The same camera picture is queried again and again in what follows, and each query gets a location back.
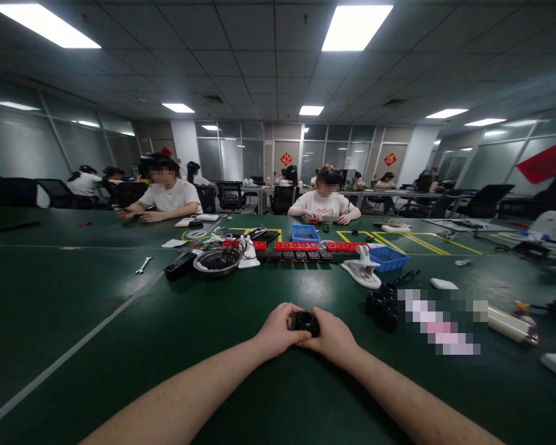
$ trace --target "green workbench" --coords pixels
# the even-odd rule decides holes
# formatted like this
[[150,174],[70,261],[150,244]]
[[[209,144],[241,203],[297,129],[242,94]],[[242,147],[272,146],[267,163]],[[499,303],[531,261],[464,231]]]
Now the green workbench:
[[[193,273],[169,283],[161,270],[178,253],[160,246],[186,232],[175,221],[147,226],[124,224],[104,211],[0,208],[0,227],[32,220],[41,226],[0,234],[0,407],[135,300],[0,420],[0,444],[79,442],[162,380],[255,335],[283,301],[335,313],[359,345],[505,442],[556,443],[556,376],[539,362],[542,354],[556,353],[556,323],[544,316],[535,316],[538,347],[485,331],[484,355],[467,364],[437,355],[416,329],[383,332],[363,310],[368,291],[336,264],[268,263],[216,281]],[[407,252],[405,270],[422,273],[406,287],[428,289],[425,298],[443,307],[449,296],[432,290],[432,277],[476,290],[466,298],[488,299],[503,310],[512,310],[514,300],[543,304],[556,298],[556,277],[543,267],[495,253],[470,234],[451,243],[433,235],[442,227],[418,220],[411,220],[411,237],[384,234],[373,220],[319,233],[322,239],[364,241],[363,232],[370,232]],[[288,216],[235,215],[220,225],[238,234],[263,224],[279,229],[287,241],[291,225],[299,223]],[[358,237],[352,229],[360,231]],[[485,236],[513,245],[496,234]],[[146,256],[153,260],[137,276]],[[460,258],[473,265],[456,266]],[[381,279],[392,281],[400,273]],[[291,348],[256,370],[195,439],[229,441],[359,444],[408,438],[353,379],[323,358]]]

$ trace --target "white t-shirt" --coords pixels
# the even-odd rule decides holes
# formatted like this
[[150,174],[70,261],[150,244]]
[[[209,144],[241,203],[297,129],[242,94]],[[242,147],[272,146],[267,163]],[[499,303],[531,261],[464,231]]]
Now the white t-shirt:
[[95,196],[97,191],[97,182],[101,182],[103,178],[90,174],[80,172],[80,177],[73,181],[68,182],[68,188],[75,195],[80,196]]
[[208,185],[208,184],[210,184],[210,181],[208,179],[206,179],[205,177],[201,177],[200,175],[195,175],[193,177],[193,184],[194,185]]
[[193,184],[179,178],[175,183],[175,187],[169,190],[165,189],[164,185],[152,184],[139,201],[149,207],[153,204],[156,205],[158,211],[177,210],[187,206],[190,202],[197,202],[197,213],[202,213],[198,191]]
[[343,214],[350,213],[356,207],[339,193],[332,193],[327,198],[319,196],[317,190],[306,192],[302,195],[291,208],[311,210],[313,213],[321,215],[322,218],[337,218]]

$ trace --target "desk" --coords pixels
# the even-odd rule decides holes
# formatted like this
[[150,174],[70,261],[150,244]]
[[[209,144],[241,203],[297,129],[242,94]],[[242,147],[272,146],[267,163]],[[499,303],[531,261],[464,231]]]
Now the desk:
[[[0,444],[79,442],[161,381],[253,336],[285,300],[335,313],[359,345],[506,443],[544,443],[549,434],[556,443],[556,376],[539,363],[542,354],[556,352],[556,323],[544,317],[536,317],[539,347],[525,349],[489,331],[486,366],[456,364],[436,355],[424,337],[381,331],[363,311],[367,290],[338,265],[265,264],[218,281],[192,274],[169,283],[161,270],[177,254],[160,245],[185,233],[175,221],[123,225],[106,211],[0,208],[0,226],[33,219],[42,225],[0,234],[0,407],[140,296],[0,421]],[[78,226],[88,221],[90,226]],[[364,231],[377,230],[372,221],[361,218],[319,233],[323,239],[364,240]],[[448,242],[433,235],[442,227],[424,221],[396,221],[411,222],[414,236],[426,243],[377,233],[408,252],[406,269],[422,269],[407,287],[430,289],[435,276],[479,289],[503,310],[511,310],[515,299],[543,304],[556,297],[556,277],[512,253],[494,253],[469,234]],[[236,234],[264,224],[280,229],[284,240],[297,223],[289,216],[239,214],[221,222]],[[352,229],[361,231],[358,237]],[[137,276],[145,256],[154,258]],[[453,264],[467,257],[473,266]],[[431,292],[428,298],[437,297]],[[353,379],[292,348],[257,369],[193,443],[237,442],[389,444],[408,438]]]

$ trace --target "paper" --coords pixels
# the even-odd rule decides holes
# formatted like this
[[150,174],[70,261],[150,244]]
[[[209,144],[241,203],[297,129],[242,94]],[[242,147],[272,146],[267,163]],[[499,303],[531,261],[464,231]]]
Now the paper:
[[172,240],[167,241],[161,247],[174,248],[174,247],[182,246],[185,243],[187,243],[187,241],[172,239]]

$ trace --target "red plastic part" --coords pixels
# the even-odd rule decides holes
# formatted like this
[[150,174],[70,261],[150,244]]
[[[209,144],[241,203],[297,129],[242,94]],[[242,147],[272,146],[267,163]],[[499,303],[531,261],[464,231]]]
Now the red plastic part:
[[277,242],[274,243],[274,250],[290,251],[290,252],[311,252],[318,251],[319,247],[316,242]]

